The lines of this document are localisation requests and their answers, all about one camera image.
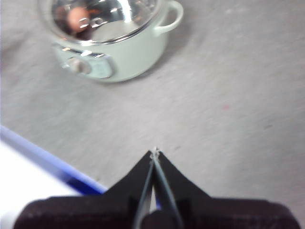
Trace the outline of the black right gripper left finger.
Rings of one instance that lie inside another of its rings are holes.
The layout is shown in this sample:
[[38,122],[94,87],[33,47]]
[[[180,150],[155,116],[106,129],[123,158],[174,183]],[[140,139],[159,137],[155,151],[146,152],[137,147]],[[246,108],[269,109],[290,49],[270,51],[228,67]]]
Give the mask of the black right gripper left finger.
[[27,204],[15,229],[131,229],[151,187],[152,153],[148,151],[121,180],[103,194],[51,197]]

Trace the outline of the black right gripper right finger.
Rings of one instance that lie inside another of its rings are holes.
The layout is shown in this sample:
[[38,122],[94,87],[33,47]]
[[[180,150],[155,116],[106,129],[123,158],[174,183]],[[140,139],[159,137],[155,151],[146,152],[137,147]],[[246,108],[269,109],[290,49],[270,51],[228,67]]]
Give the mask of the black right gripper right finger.
[[276,202],[216,198],[185,177],[160,150],[154,153],[157,177],[170,209],[184,229],[299,229],[291,210]]

